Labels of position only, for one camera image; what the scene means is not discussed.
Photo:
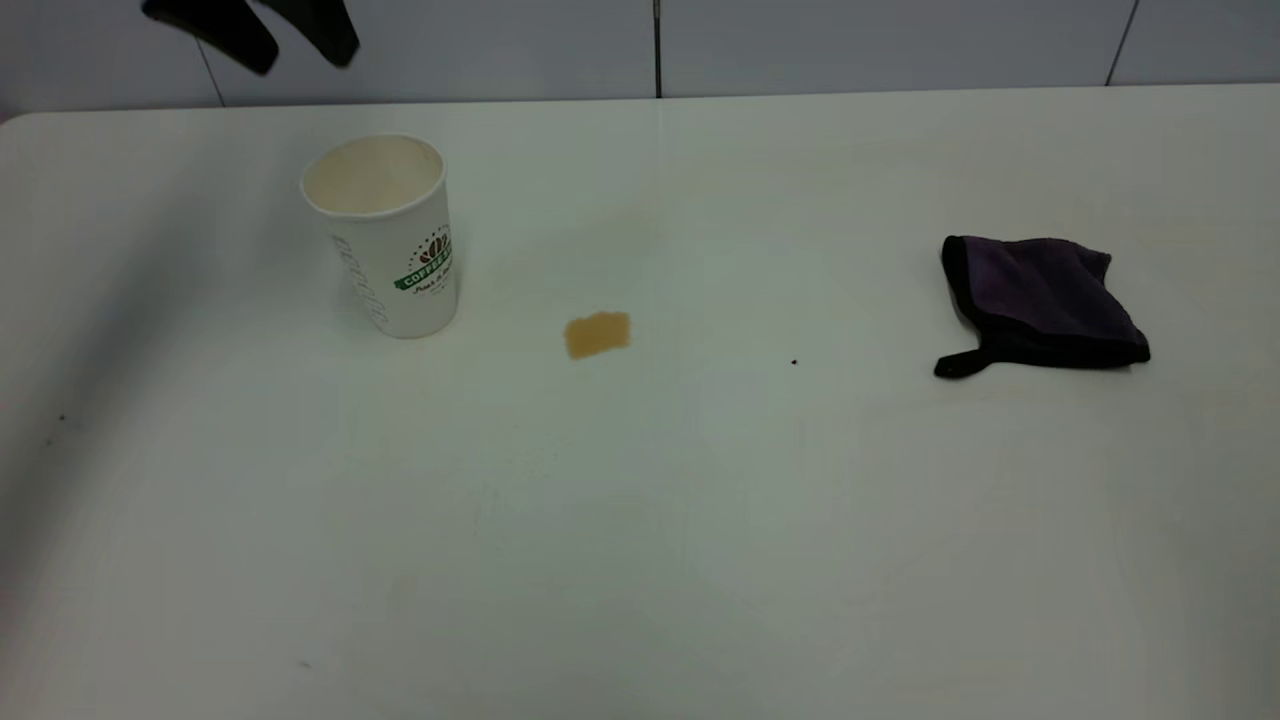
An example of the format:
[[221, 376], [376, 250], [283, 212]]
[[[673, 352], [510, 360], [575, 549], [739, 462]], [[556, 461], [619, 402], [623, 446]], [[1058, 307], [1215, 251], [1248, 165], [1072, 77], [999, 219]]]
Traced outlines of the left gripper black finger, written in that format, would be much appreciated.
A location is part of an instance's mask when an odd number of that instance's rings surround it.
[[360, 50], [358, 35], [342, 0], [261, 1], [289, 22], [333, 67], [347, 68]]
[[247, 1], [142, 1], [151, 20], [180, 29], [209, 44], [246, 70], [265, 76], [279, 47]]

